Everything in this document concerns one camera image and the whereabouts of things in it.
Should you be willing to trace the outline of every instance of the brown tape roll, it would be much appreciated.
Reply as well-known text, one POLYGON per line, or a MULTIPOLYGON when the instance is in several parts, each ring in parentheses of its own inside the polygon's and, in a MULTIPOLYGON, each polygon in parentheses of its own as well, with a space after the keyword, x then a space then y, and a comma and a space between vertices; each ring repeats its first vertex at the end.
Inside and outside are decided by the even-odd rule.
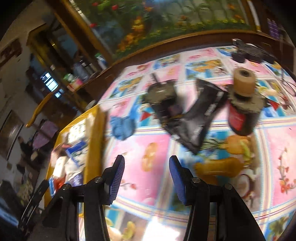
POLYGON ((233 72, 234 91, 241 96, 251 97, 256 88, 256 77, 253 71, 237 68, 233 72))

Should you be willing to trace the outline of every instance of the pink cloth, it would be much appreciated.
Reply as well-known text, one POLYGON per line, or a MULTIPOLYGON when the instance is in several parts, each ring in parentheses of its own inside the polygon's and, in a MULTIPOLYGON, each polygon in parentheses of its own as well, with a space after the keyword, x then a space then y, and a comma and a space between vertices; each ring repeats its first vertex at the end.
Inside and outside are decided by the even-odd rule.
MULTIPOLYGON (((47 120, 41 127, 41 130, 44 131, 48 136, 53 137, 58 131, 58 127, 53 122, 47 120)), ((49 140, 47 137, 45 137, 42 133, 38 133, 34 138, 33 148, 39 149, 48 142, 49 140)))

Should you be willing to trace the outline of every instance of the window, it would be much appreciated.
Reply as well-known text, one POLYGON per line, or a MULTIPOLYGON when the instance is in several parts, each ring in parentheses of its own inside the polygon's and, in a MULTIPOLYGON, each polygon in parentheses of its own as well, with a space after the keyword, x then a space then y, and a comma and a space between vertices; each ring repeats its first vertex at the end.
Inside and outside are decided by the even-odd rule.
MULTIPOLYGON (((53 92, 59 86, 58 83, 50 75, 50 73, 46 73, 45 75, 42 75, 41 79, 43 80, 44 84, 49 88, 49 90, 51 92, 53 92)), ((60 89, 59 92, 57 92, 55 94, 55 96, 57 98, 59 98, 62 95, 63 92, 64 91, 62 89, 60 89)))

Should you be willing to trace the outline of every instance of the black pouch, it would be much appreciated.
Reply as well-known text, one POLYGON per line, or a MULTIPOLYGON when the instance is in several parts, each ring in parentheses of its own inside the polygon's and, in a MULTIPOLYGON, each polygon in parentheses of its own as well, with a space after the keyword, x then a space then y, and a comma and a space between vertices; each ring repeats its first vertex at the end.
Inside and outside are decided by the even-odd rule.
POLYGON ((197 80, 199 97, 190 110, 180 118, 172 118, 163 127, 173 137, 197 154, 207 134, 209 126, 227 101, 228 92, 223 91, 216 85, 197 80))

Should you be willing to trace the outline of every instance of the yellow tray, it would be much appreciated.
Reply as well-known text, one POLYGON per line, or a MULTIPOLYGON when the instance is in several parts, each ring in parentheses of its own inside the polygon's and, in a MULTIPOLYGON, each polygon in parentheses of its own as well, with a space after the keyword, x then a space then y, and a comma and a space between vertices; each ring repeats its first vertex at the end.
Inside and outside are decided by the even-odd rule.
MULTIPOLYGON (((56 147, 58 144, 61 144, 64 139, 64 134, 68 133, 70 128, 77 124, 78 122, 82 121, 83 119, 86 119, 88 114, 92 113, 92 115, 95 117, 94 124, 91 130, 91 137, 89 140, 89 153, 86 160, 86 166, 84 168, 83 173, 83 184, 86 184, 91 179, 100 176, 102 173, 102 161, 101 161, 101 155, 102 155, 102 146, 103 146, 103 137, 104 137, 104 128, 105 128, 105 113, 101 111, 100 106, 96 105, 77 117, 75 120, 73 120, 69 125, 67 125, 58 135, 57 141, 55 143, 56 147)), ((52 176, 52 173, 54 171, 54 168, 49 164, 46 180, 49 180, 49 178, 52 176)), ((47 189, 45 195, 44 195, 44 207, 46 207, 51 200, 49 189, 47 189)))

